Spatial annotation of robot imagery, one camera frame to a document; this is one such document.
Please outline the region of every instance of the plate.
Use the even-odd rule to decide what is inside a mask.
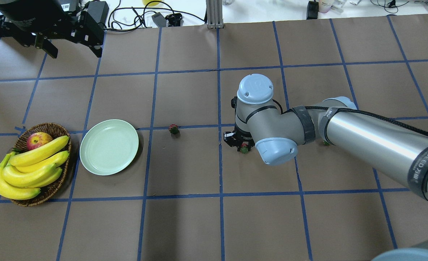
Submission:
[[[128,122],[105,120],[93,126],[80,144],[80,161],[93,174],[111,175],[125,169],[138,150],[138,134]]]

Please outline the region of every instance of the bunch of bananas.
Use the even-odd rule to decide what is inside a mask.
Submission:
[[[36,149],[16,154],[11,152],[0,163],[0,195],[16,200],[26,200],[40,194],[40,188],[61,176],[68,151],[58,152],[68,143],[68,136],[61,136]]]

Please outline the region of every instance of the yellow object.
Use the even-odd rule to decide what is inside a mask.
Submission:
[[[68,144],[68,141],[68,136],[58,137],[53,141],[43,145],[42,147],[12,156],[9,163],[15,167],[33,165],[61,150],[63,147],[65,147],[66,144]]]
[[[153,0],[142,0],[142,3],[143,3],[144,6],[146,6],[146,4],[148,4],[151,1],[153,1]],[[156,5],[159,5],[159,3],[158,2],[154,2],[154,3],[149,4],[148,6],[149,7],[155,7]]]
[[[7,154],[0,163],[0,195],[9,199],[25,200],[36,197],[40,194],[40,188],[17,188],[7,183],[2,177],[2,171],[8,160],[15,152]]]
[[[40,169],[41,167],[51,164],[51,163],[56,163],[57,166],[62,165],[63,163],[66,162],[66,160],[69,157],[69,152],[67,150],[63,151],[63,152],[58,152],[57,154],[42,160],[41,162],[37,162],[33,165],[29,165],[29,166],[25,166],[25,167],[16,167],[17,170],[19,170],[22,173],[29,173],[29,172],[33,172],[36,171],[38,169]]]
[[[2,175],[4,180],[13,186],[30,187],[46,180],[55,172],[55,169],[56,164],[51,163],[34,172],[22,173],[16,170],[12,165],[7,164],[7,166],[3,168]]]
[[[55,169],[55,172],[53,172],[53,174],[50,177],[48,177],[46,180],[42,182],[32,185],[31,187],[32,188],[45,187],[46,185],[49,185],[50,183],[53,183],[55,180],[57,180],[61,176],[62,172],[63,172],[63,169],[61,167],[57,167]]]

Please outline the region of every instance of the apple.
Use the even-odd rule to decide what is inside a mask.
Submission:
[[[50,134],[45,132],[36,132],[27,138],[27,149],[33,150],[52,141]]]

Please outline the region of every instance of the round plate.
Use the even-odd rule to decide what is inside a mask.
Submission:
[[[135,158],[138,135],[128,122],[106,120],[93,126],[80,144],[80,161],[93,174],[111,175],[125,169]]]

